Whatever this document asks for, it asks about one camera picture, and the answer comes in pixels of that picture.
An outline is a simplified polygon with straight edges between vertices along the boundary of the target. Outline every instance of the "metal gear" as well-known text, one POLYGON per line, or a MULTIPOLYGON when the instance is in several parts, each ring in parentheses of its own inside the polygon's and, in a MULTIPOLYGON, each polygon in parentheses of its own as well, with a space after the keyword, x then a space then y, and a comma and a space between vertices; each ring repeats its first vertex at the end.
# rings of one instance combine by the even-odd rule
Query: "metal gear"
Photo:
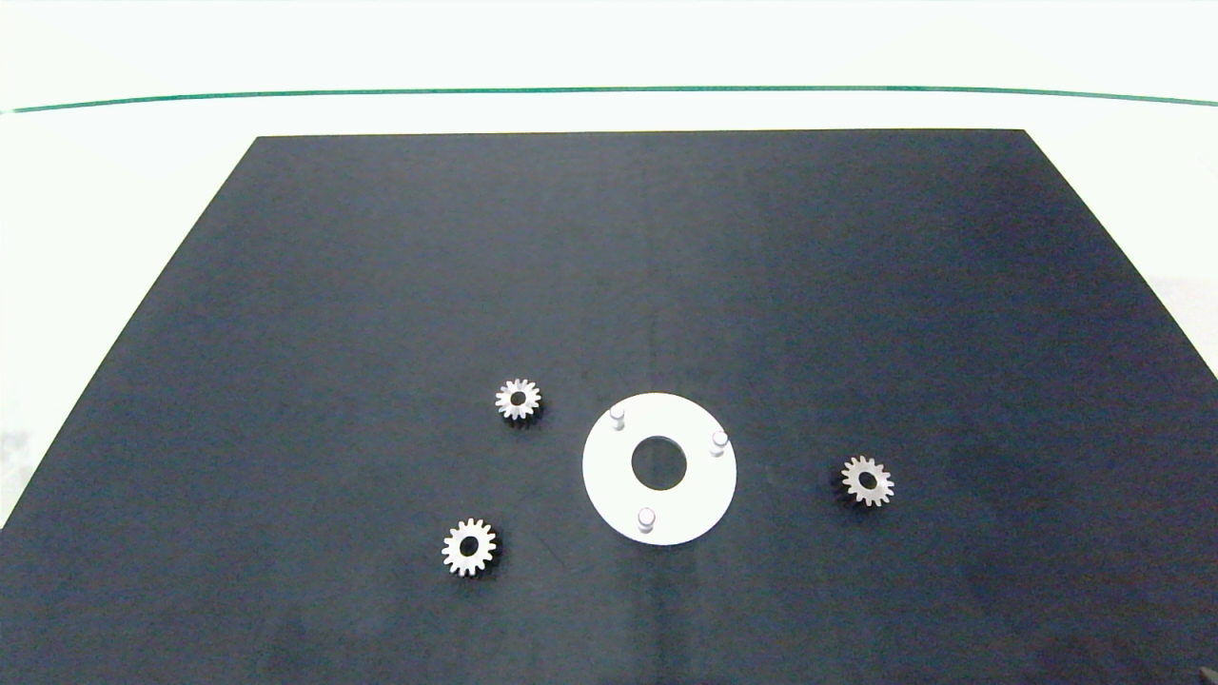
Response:
POLYGON ((854 501, 868 507, 882 507, 893 496, 893 479, 884 470, 883 464, 877 464, 871 457, 851 457, 842 469, 842 484, 845 485, 847 495, 854 495, 854 501), (876 484, 867 488, 859 477, 870 474, 876 484))
POLYGON ((474 577, 486 569, 486 564, 495 558, 495 531, 491 525, 482 523, 482 519, 459 522, 457 528, 448 529, 448 538, 445 538, 445 548, 440 550, 445 555, 445 563, 448 564, 448 573, 460 577, 474 577), (462 551, 462 542, 474 539, 477 547, 470 552, 462 551))
POLYGON ((541 390, 529 379, 508 380, 495 394, 495 406, 508 421, 527 419, 541 407, 541 390))

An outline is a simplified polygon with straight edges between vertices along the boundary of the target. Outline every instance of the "black board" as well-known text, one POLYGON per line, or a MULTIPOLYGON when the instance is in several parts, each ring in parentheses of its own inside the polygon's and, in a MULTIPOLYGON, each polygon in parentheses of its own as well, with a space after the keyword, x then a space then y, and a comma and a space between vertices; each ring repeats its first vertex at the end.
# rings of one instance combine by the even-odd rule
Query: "black board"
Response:
POLYGON ((0 680, 1186 683, 1216 457, 1218 383, 1022 132, 263 138, 0 533, 0 680), (583 491, 644 391, 739 463, 677 547, 583 491), (834 500, 855 453, 889 506, 834 500))

